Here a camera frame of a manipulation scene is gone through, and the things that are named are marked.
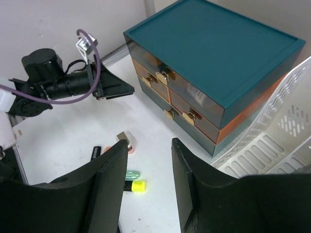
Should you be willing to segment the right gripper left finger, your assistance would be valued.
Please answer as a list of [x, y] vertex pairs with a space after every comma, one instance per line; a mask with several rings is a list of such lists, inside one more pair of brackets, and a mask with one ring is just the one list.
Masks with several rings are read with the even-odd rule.
[[128, 146], [105, 153], [49, 183], [26, 184], [14, 149], [1, 150], [3, 233], [118, 233]]

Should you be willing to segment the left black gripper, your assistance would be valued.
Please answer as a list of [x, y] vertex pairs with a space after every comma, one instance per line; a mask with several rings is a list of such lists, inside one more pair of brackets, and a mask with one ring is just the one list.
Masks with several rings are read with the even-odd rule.
[[[66, 74], [56, 81], [56, 85], [48, 85], [48, 97], [52, 100], [78, 96], [87, 93], [92, 87], [97, 74], [96, 63], [86, 66], [84, 71]], [[98, 82], [98, 99], [114, 99], [132, 95], [134, 87], [110, 72], [101, 64]]]

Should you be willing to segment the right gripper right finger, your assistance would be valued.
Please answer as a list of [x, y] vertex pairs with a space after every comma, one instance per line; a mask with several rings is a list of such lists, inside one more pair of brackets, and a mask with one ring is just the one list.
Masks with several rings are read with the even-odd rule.
[[310, 174], [231, 177], [194, 155], [178, 138], [172, 161], [183, 233], [308, 233]]

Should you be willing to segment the yellow drawer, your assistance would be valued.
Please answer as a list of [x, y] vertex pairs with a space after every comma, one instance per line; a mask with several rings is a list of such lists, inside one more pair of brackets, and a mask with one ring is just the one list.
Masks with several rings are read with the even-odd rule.
[[163, 99], [170, 103], [170, 95], [168, 88], [155, 76], [153, 76], [146, 68], [144, 68], [140, 63], [132, 58], [134, 68], [137, 75], [142, 79], [142, 81], [155, 92], [157, 92]]

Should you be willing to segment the teal drawer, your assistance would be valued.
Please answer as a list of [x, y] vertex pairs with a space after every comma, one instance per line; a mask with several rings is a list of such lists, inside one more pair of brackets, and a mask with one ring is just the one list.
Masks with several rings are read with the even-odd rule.
[[186, 131], [201, 147], [203, 147], [211, 156], [216, 155], [216, 146], [202, 132], [190, 125], [173, 107], [170, 106], [159, 94], [147, 86], [147, 84], [138, 76], [142, 91], [152, 99], [168, 119], [176, 122], [184, 131]]
[[218, 129], [224, 127], [224, 108], [203, 93], [202, 89], [195, 87], [132, 39], [127, 38], [126, 44], [139, 76], [150, 77], [154, 84], [167, 86]]

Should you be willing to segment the mint green highlighter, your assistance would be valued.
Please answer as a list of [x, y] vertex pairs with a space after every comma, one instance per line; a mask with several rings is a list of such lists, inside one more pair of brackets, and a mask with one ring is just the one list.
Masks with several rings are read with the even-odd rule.
[[127, 170], [125, 175], [126, 181], [137, 180], [141, 177], [141, 172], [138, 170]]

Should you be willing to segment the purple black highlighter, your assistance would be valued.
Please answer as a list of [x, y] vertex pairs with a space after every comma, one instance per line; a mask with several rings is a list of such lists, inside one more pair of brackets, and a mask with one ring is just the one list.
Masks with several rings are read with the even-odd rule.
[[102, 147], [94, 146], [90, 160], [92, 161], [92, 160], [96, 159], [97, 157], [99, 157], [101, 155], [101, 150], [102, 150]]

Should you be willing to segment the yellow black highlighter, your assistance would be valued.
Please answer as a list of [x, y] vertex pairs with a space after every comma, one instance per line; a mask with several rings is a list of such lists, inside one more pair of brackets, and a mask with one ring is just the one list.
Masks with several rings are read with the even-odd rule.
[[144, 180], [125, 181], [123, 190], [127, 192], [145, 192], [146, 181]]

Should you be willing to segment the middle right orange drawer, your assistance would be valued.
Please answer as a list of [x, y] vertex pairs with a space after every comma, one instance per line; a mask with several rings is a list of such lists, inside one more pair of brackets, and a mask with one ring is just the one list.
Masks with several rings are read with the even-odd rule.
[[204, 135], [206, 135], [213, 143], [217, 143], [219, 130], [187, 102], [181, 99], [175, 92], [169, 90], [172, 106], [182, 115], [182, 117], [190, 125], [195, 126]]

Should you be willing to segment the white four-slot file rack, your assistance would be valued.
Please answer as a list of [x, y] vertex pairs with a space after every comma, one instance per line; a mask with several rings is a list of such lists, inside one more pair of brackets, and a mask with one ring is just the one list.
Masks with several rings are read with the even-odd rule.
[[310, 58], [286, 75], [236, 144], [212, 166], [235, 178], [310, 171]]

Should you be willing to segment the teal desktop drawer cabinet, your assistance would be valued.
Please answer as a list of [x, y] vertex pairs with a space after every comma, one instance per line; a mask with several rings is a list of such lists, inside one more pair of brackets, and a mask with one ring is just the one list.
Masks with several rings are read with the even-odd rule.
[[179, 0], [123, 35], [224, 108], [216, 155], [249, 126], [306, 43], [206, 0]]

